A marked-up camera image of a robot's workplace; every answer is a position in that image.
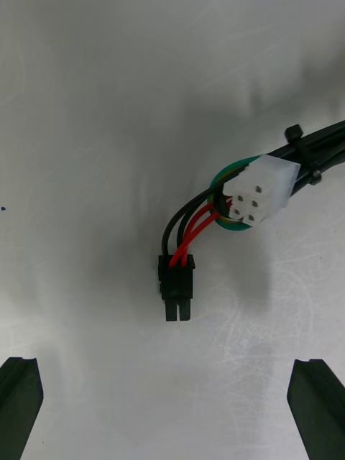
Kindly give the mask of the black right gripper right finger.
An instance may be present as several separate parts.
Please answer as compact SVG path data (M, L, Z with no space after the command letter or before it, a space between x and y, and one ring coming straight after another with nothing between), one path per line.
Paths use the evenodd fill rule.
M344 386L324 360L295 360L287 403L309 459L345 459Z

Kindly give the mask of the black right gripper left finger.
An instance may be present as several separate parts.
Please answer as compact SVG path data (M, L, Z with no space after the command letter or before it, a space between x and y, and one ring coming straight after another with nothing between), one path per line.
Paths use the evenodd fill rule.
M8 358L0 369L0 459L20 459L42 406L36 359Z

